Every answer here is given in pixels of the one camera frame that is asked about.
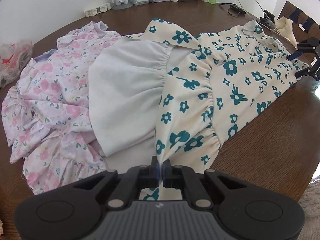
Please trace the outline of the red printed plastic bag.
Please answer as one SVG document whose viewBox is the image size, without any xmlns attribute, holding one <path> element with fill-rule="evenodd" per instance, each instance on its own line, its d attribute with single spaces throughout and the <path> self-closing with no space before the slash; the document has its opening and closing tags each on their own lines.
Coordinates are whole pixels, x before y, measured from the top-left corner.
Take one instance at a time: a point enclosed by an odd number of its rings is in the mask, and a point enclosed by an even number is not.
<svg viewBox="0 0 320 240">
<path fill-rule="evenodd" d="M 29 40 L 1 45 L 1 88 L 14 81 L 28 64 L 33 54 Z"/>
</svg>

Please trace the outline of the pink floral dress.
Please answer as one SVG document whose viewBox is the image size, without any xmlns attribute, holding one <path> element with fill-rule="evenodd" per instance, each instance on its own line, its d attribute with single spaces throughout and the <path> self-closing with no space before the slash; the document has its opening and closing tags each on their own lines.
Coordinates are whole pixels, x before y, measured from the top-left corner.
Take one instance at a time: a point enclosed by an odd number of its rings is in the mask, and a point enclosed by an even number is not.
<svg viewBox="0 0 320 240">
<path fill-rule="evenodd" d="M 34 194 L 107 169 L 89 119 L 88 71 L 101 51 L 120 39 L 91 22 L 57 39 L 46 61 L 31 59 L 2 103 L 10 162 L 23 159 Z"/>
</svg>

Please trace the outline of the cream teal flower dress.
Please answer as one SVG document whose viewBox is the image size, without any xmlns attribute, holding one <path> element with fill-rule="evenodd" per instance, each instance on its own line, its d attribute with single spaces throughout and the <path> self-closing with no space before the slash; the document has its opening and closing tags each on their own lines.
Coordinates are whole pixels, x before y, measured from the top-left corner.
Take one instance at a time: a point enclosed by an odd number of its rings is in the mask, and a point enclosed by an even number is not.
<svg viewBox="0 0 320 240">
<path fill-rule="evenodd" d="M 108 168 L 149 163 L 210 168 L 223 143 L 306 68 L 254 21 L 193 36 L 153 19 L 90 66 L 89 118 Z"/>
</svg>

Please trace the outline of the phone on black stand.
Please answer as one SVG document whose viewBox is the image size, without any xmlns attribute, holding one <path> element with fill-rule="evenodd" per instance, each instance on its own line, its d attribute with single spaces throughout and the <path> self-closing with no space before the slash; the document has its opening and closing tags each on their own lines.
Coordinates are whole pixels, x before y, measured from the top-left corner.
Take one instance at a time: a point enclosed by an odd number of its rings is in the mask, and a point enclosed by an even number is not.
<svg viewBox="0 0 320 240">
<path fill-rule="evenodd" d="M 275 29 L 275 16 L 267 10 L 263 10 L 264 16 L 259 18 L 258 23 L 267 27 L 268 29 Z"/>
</svg>

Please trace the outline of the wooden chair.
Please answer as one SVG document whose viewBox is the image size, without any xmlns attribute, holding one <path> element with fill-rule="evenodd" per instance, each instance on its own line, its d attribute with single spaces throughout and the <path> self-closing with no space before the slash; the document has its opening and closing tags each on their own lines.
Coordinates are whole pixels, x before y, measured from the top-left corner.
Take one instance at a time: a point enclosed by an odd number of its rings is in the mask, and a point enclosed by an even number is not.
<svg viewBox="0 0 320 240">
<path fill-rule="evenodd" d="M 319 38 L 319 24 L 289 1 L 285 2 L 278 19 L 283 16 L 293 20 L 292 28 L 297 44 L 311 37 Z"/>
</svg>

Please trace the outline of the cream cloth on chair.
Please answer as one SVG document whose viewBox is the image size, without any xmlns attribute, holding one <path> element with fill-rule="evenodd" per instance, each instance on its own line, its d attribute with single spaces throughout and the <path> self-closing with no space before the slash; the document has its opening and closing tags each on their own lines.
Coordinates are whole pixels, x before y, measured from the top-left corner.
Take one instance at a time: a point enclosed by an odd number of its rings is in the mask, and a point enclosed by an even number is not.
<svg viewBox="0 0 320 240">
<path fill-rule="evenodd" d="M 275 21 L 276 28 L 279 30 L 280 35 L 286 38 L 295 48 L 297 47 L 297 41 L 293 33 L 293 20 L 286 17 L 281 17 Z"/>
</svg>

